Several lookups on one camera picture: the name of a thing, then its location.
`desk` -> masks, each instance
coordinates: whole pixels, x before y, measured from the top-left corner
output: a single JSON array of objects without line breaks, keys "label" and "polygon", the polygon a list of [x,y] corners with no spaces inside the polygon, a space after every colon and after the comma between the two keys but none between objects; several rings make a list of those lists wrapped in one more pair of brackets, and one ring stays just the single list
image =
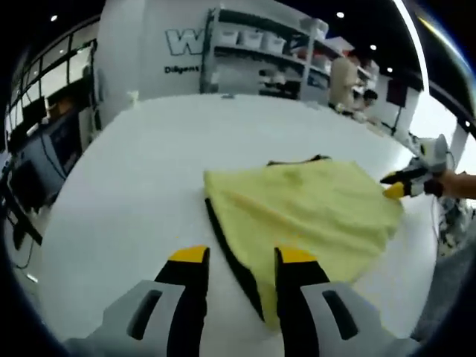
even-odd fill
[{"label": "desk", "polygon": [[[40,300],[60,338],[85,337],[103,310],[161,270],[177,249],[211,248],[203,356],[282,356],[235,281],[210,226],[204,170],[264,167],[316,154],[354,160],[375,180],[411,154],[331,109],[272,97],[165,97],[121,113],[66,181],[43,242]],[[403,200],[387,251],[355,288],[408,336],[424,307],[436,260],[431,198]]]}]

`black cable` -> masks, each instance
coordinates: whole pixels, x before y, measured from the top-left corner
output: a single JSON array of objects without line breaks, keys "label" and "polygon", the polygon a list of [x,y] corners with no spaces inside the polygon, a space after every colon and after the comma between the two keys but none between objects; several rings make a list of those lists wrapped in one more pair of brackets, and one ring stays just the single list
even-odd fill
[{"label": "black cable", "polygon": [[42,147],[43,147],[43,152],[46,156],[46,159],[49,161],[49,163],[51,164],[51,166],[53,167],[53,169],[56,171],[56,173],[58,174],[58,176],[63,179],[64,181],[66,181],[66,177],[57,169],[57,167],[55,166],[53,160],[51,160],[50,156],[48,155],[48,153],[46,152],[46,146],[45,146],[45,138],[43,138],[43,134],[40,134],[40,141],[42,142]]},{"label": "black cable", "polygon": [[453,168],[452,168],[452,170],[455,171],[455,170],[456,170],[456,160],[454,159],[453,152],[448,151],[447,154],[449,154],[449,155],[451,156],[451,159],[453,160]]},{"label": "black cable", "polygon": [[[12,221],[12,219],[10,218],[10,216],[8,215],[8,213],[5,214],[5,216],[7,217],[8,222],[10,222],[10,224],[12,225],[12,229],[15,229],[15,223],[13,223],[13,221]],[[32,253],[33,253],[33,239],[31,240],[30,252],[28,253],[27,262],[26,262],[23,266],[19,266],[18,264],[14,263],[15,268],[17,268],[17,269],[19,269],[19,270],[25,270],[25,269],[30,265]]]},{"label": "black cable", "polygon": [[34,241],[31,240],[30,253],[28,253],[27,262],[23,266],[19,266],[18,264],[15,263],[15,268],[17,268],[19,270],[25,270],[30,265],[31,254],[33,253],[33,244],[34,244]]}]

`white wall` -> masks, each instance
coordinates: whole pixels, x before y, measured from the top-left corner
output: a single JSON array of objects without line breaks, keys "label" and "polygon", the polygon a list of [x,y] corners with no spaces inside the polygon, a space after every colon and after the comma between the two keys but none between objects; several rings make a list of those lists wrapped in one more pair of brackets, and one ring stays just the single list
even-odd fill
[{"label": "white wall", "polygon": [[127,92],[138,90],[145,4],[145,0],[108,0],[101,14],[94,71],[103,125],[128,107]]},{"label": "white wall", "polygon": [[141,100],[199,92],[199,70],[166,73],[166,67],[196,68],[202,61],[208,9],[220,4],[298,25],[305,15],[274,0],[108,0],[101,15],[96,75],[104,99],[104,125]]},{"label": "white wall", "polygon": [[[379,99],[375,105],[369,109],[368,114],[371,117],[378,118],[382,123],[386,123],[388,126],[393,127],[395,125],[396,116],[398,115],[399,107],[387,102],[388,81],[389,77],[381,75],[377,81],[375,91],[379,95]],[[411,121],[413,119],[417,103],[419,99],[419,92],[408,88],[407,93],[407,105],[402,110],[400,115],[397,130],[407,132],[410,128]]]}]

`floor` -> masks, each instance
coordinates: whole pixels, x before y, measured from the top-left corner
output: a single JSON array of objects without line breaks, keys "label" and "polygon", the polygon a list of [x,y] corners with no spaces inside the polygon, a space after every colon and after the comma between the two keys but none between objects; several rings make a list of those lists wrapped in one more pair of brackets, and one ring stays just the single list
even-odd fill
[{"label": "floor", "polygon": [[[50,208],[43,208],[39,214],[30,214],[29,218],[38,232],[43,236],[48,226],[51,215]],[[11,215],[11,219],[15,222],[15,217]],[[13,269],[16,278],[30,299],[30,302],[42,314],[41,306],[38,298],[39,276],[41,274],[42,255],[40,246],[27,235],[19,250],[13,245],[13,229],[8,220],[4,222],[4,234],[8,253],[11,257],[12,264],[17,266]]]}]

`window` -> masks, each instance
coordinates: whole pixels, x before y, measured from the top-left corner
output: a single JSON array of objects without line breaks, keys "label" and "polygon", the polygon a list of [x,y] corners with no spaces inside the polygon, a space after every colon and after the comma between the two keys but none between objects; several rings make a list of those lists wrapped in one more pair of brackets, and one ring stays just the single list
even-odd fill
[{"label": "window", "polygon": [[12,129],[15,129],[23,121],[23,108],[21,102],[18,102],[16,106],[14,106],[10,112],[11,121],[12,121]]},{"label": "window", "polygon": [[80,48],[84,43],[97,38],[97,30],[99,28],[99,22],[90,24],[85,28],[82,28],[73,34],[73,42],[71,49]]},{"label": "window", "polygon": [[13,103],[15,103],[15,100],[16,98],[18,98],[20,94],[20,83],[18,83],[15,88],[13,88],[12,90],[12,101],[11,101],[11,104],[13,105]]},{"label": "window", "polygon": [[39,76],[39,60],[36,61],[30,70],[23,76],[23,88],[26,89],[31,82]]},{"label": "window", "polygon": [[58,45],[54,46],[46,54],[43,55],[43,68],[45,70],[48,66],[57,61],[60,57],[65,56],[68,53],[69,37],[66,37]]},{"label": "window", "polygon": [[451,146],[456,131],[457,119],[433,97],[422,93],[416,105],[410,132],[420,138],[437,138],[443,134]]},{"label": "window", "polygon": [[83,69],[89,64],[89,53],[91,47],[83,48],[79,50],[77,54],[69,61],[69,81],[70,83],[83,78]]},{"label": "window", "polygon": [[67,65],[64,62],[41,78],[42,95],[45,98],[66,86],[66,69]]},{"label": "window", "polygon": [[39,82],[33,84],[25,94],[23,94],[23,106],[27,106],[31,101],[39,98]]}]

